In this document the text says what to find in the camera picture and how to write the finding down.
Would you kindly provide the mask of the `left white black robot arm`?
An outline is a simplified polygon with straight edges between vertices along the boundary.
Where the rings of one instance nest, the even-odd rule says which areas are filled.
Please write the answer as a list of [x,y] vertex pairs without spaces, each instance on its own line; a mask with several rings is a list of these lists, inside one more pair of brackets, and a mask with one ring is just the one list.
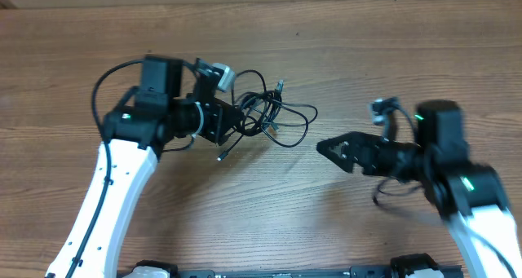
[[[139,64],[141,78],[100,117],[96,96],[116,71]],[[198,135],[221,144],[239,115],[216,99],[236,74],[226,64],[194,63],[160,55],[126,61],[92,91],[91,111],[101,143],[91,184],[48,277],[115,277],[123,241],[139,197],[172,139]]]

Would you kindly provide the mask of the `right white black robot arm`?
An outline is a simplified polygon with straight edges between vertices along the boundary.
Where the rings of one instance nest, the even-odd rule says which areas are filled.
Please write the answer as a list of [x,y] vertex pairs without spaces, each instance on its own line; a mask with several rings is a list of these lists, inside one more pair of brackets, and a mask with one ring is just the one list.
[[373,124],[381,135],[352,131],[320,141],[316,150],[347,173],[354,166],[365,176],[379,177],[373,203],[381,210],[428,222],[427,216],[384,205],[378,197],[391,180],[417,182],[438,211],[472,277],[519,277],[521,250],[511,203],[497,171],[470,159],[464,135],[464,117],[452,100],[419,103],[406,120],[414,137],[397,141],[396,112],[404,109],[396,97],[377,99],[369,106]]

